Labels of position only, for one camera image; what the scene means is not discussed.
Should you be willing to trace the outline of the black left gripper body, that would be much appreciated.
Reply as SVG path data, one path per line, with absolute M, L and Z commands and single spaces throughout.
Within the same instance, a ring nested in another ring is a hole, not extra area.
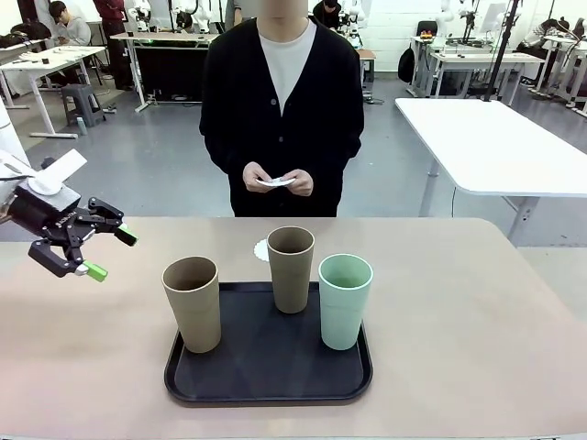
M 78 201 L 60 208 L 47 197 L 15 195 L 8 206 L 8 215 L 17 225 L 36 237 L 48 239 L 53 246 L 80 248 L 83 238 L 90 231 L 80 216 L 88 216 L 87 206 L 79 207 Z

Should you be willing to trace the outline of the person's right hand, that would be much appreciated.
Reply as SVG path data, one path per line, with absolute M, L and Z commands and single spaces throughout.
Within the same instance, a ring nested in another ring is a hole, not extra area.
M 245 166 L 242 180 L 251 193 L 267 193 L 271 190 L 265 183 L 271 183 L 272 177 L 257 162 L 252 161 Z

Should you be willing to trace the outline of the person's left hand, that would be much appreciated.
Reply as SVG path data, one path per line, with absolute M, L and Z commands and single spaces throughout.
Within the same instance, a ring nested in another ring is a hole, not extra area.
M 284 175 L 283 178 L 287 181 L 292 180 L 287 185 L 287 188 L 294 195 L 309 197 L 314 190 L 313 178 L 305 170 L 292 170 Z

